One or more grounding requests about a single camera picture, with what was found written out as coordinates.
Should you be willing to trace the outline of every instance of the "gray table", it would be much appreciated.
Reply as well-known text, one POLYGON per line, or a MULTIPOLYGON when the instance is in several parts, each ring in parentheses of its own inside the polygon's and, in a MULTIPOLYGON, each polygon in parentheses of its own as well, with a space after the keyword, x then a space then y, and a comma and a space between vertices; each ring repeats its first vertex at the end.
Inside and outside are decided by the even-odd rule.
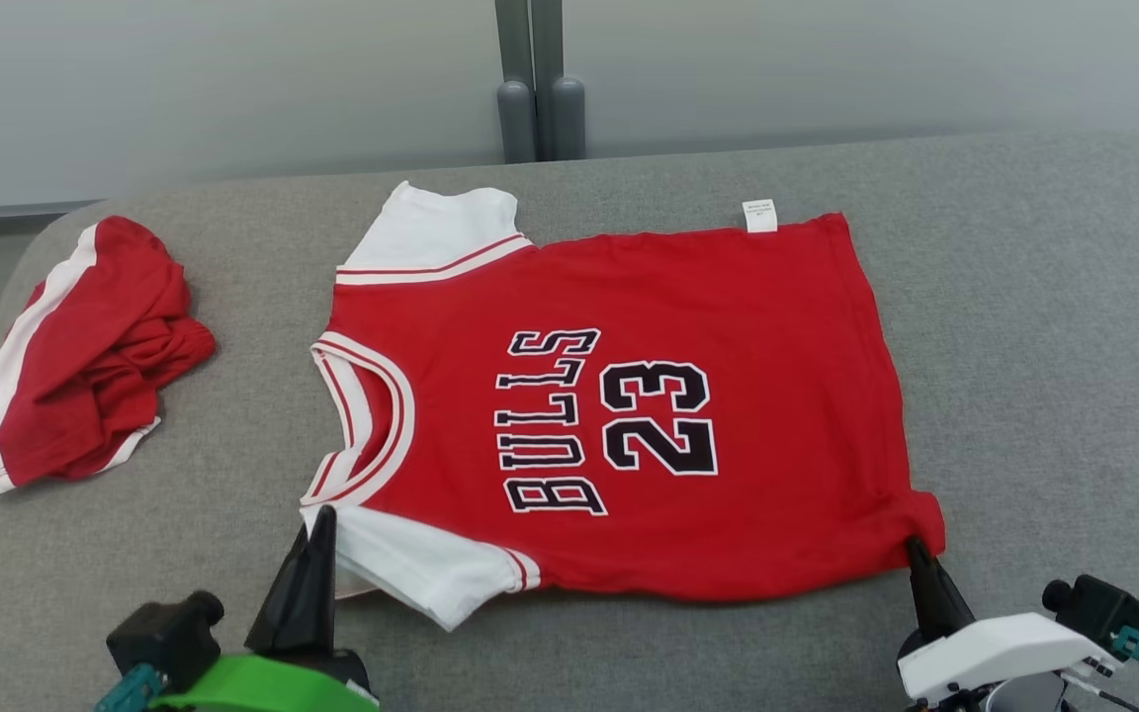
MULTIPOLYGON (((221 346, 164 392, 130 463, 0 498, 0 712, 90 709, 103 639, 146 599, 207 588, 236 648, 298 526, 296 498, 341 440, 306 346, 331 270, 408 177, 492 185, 535 243, 600 231, 843 211, 876 288, 908 409, 913 481, 940 497, 945 562, 977 614, 1040 609, 1090 572, 1139 595, 1139 137, 921 139, 219 183, 114 199, 35 240, 0 339, 79 230, 145 222, 187 269, 221 346)), ((384 596, 339 605, 336 640, 386 707, 899 709, 904 573, 790 600, 687 605, 503 596, 453 633, 384 596)), ((1139 669, 1113 681, 1139 703, 1139 669)), ((1101 702, 1082 699, 1085 709, 1101 702)))

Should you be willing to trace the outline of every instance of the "white clothing tag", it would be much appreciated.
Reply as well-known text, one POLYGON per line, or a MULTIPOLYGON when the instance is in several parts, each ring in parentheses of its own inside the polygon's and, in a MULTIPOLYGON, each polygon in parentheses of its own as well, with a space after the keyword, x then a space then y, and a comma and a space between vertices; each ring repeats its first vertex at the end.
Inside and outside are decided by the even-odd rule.
POLYGON ((776 206, 771 198, 747 199, 740 206, 746 211, 746 231, 776 231, 776 206))

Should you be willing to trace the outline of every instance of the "black cable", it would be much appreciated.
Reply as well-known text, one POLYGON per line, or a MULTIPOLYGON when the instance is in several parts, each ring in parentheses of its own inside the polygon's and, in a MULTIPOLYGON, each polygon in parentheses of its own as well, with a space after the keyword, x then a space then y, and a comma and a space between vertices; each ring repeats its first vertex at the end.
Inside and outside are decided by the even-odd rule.
POLYGON ((1117 706, 1126 709, 1129 712, 1139 712, 1139 707, 1137 707, 1133 703, 1128 702, 1126 699, 1122 699, 1120 697, 1115 697, 1115 695, 1112 695, 1106 690, 1101 690, 1101 694, 1099 694, 1098 697, 1107 702, 1115 703, 1117 704, 1117 706))

